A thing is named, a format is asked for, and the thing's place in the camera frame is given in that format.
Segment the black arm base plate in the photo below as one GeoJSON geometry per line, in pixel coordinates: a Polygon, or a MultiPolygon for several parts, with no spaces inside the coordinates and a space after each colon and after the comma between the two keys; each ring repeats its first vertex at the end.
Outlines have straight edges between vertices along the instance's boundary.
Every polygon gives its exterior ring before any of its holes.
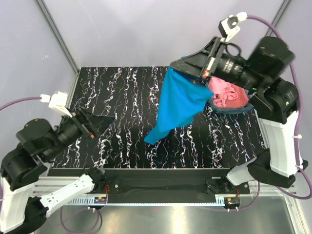
{"type": "Polygon", "coordinates": [[[108,189],[110,195],[157,192],[200,194],[250,193],[248,183],[235,186],[226,181],[229,169],[88,169],[86,174],[99,183],[95,192],[108,189]]]}

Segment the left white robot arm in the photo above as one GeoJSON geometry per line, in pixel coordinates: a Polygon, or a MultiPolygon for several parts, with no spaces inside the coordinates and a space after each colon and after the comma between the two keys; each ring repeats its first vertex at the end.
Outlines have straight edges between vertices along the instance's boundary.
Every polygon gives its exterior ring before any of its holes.
{"type": "Polygon", "coordinates": [[[17,147],[2,160],[0,167],[0,232],[30,234],[73,198],[105,189],[104,169],[87,169],[77,180],[44,196],[33,196],[45,163],[55,158],[79,138],[102,136],[115,121],[112,116],[94,115],[83,108],[61,117],[58,126],[36,118],[17,132],[17,147]]]}

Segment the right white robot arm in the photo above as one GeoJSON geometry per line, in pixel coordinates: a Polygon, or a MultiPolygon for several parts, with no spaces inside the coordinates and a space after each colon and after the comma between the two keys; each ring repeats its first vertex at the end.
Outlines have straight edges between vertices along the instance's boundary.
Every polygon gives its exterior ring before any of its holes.
{"type": "Polygon", "coordinates": [[[231,55],[230,43],[214,37],[203,49],[171,62],[170,67],[188,78],[207,83],[212,77],[235,84],[249,92],[266,149],[256,158],[232,168],[221,187],[233,193],[252,180],[281,188],[295,182],[295,174],[305,169],[294,147],[295,125],[299,117],[299,92],[280,75],[294,59],[294,53],[277,37],[263,37],[248,59],[231,55]]]}

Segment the blue t shirt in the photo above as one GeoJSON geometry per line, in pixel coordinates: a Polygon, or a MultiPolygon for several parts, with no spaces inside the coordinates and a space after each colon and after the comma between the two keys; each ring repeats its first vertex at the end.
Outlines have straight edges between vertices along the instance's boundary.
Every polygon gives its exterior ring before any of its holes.
{"type": "Polygon", "coordinates": [[[185,75],[168,67],[161,87],[156,125],[144,141],[154,145],[172,129],[189,125],[212,96],[213,92],[205,86],[192,83],[185,75]]]}

